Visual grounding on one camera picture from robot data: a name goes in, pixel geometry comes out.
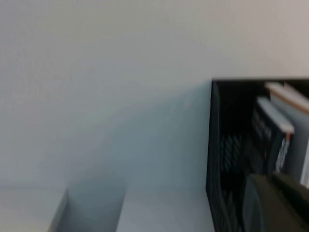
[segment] black object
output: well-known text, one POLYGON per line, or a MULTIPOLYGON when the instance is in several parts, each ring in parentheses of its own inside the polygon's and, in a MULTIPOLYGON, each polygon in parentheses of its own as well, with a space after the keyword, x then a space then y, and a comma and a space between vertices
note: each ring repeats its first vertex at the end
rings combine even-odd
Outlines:
POLYGON ((246 232, 307 232, 309 190, 283 174, 251 174, 243 204, 246 232))
MULTIPOLYGON (((265 81, 269 80, 220 80, 211 84, 206 193, 217 232, 244 231, 243 144, 256 96, 269 97, 265 81)), ((297 89, 304 81, 287 82, 297 89)))

